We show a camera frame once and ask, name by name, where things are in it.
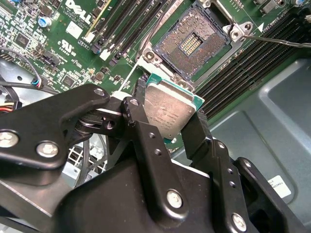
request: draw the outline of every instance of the red wire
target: red wire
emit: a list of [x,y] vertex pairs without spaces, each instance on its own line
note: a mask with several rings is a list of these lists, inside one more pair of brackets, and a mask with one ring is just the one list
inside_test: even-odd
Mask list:
[[12,109],[9,109],[9,108],[0,108],[0,111],[11,112],[11,111],[12,111]]

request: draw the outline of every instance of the motherboard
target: motherboard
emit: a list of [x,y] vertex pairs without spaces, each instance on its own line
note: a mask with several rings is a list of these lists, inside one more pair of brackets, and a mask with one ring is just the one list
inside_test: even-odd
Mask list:
[[[0,44],[62,92],[94,83],[129,94],[155,74],[195,93],[209,120],[294,61],[304,0],[0,0]],[[13,53],[2,59],[31,71]]]

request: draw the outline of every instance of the chip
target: chip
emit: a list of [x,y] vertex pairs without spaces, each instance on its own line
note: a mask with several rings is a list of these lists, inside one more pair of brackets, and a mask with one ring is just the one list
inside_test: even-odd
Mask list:
[[208,9],[194,3],[155,45],[154,51],[181,77],[191,77],[231,42]]
[[19,33],[15,39],[15,43],[25,49],[29,43],[29,39],[24,36],[22,33]]
[[41,14],[47,17],[51,17],[51,15],[53,14],[53,9],[50,6],[42,6],[40,10]]
[[63,85],[65,85],[68,88],[71,88],[74,85],[74,79],[68,75],[66,75],[63,79]]
[[98,72],[96,75],[94,75],[95,79],[97,79],[98,81],[103,80],[104,78],[104,74],[101,72]]
[[109,69],[107,67],[101,68],[101,73],[107,74],[109,72]]
[[94,10],[93,10],[93,15],[95,16],[95,17],[98,17],[99,16],[99,14],[101,13],[101,8],[99,8],[99,7],[96,7]]
[[62,4],[62,2],[60,0],[56,0],[54,3],[53,3],[53,7],[55,7],[56,9],[59,8],[60,4]]

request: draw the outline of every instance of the silver screw head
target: silver screw head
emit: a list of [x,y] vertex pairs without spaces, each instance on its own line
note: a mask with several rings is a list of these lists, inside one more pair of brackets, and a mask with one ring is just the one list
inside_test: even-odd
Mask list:
[[235,40],[241,36],[241,33],[239,31],[232,31],[231,32],[231,39]]
[[219,147],[220,147],[221,149],[224,149],[224,148],[225,148],[225,146],[224,146],[224,144],[223,144],[222,142],[218,142],[218,145],[219,145]]
[[37,153],[46,158],[52,158],[58,154],[58,147],[52,142],[43,142],[37,146]]
[[168,191],[166,197],[169,204],[176,209],[180,208],[183,205],[183,200],[181,199],[181,196],[175,191]]
[[252,165],[250,164],[250,162],[249,161],[247,161],[247,160],[244,160],[244,163],[246,164],[246,166],[248,166],[248,167],[251,167]]
[[246,231],[246,229],[247,229],[246,223],[245,223],[244,219],[240,215],[234,213],[232,215],[232,220],[233,220],[234,225],[237,227],[238,230],[240,230],[241,232],[245,232]]
[[18,136],[12,132],[0,133],[0,147],[9,148],[15,146],[18,143]]
[[99,95],[99,96],[104,96],[105,95],[103,90],[101,90],[99,88],[95,89],[94,92],[95,92],[96,95]]
[[131,102],[133,105],[136,105],[136,106],[139,105],[139,103],[138,103],[138,101],[137,101],[136,99],[131,99],[130,102]]

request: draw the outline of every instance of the white sticker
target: white sticker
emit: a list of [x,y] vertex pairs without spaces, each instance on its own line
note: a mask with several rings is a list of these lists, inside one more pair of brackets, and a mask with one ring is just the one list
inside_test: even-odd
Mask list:
[[268,182],[281,198],[292,194],[281,176],[275,176],[274,178],[268,180]]
[[83,32],[83,29],[71,21],[66,29],[66,32],[68,32],[74,38],[78,39]]

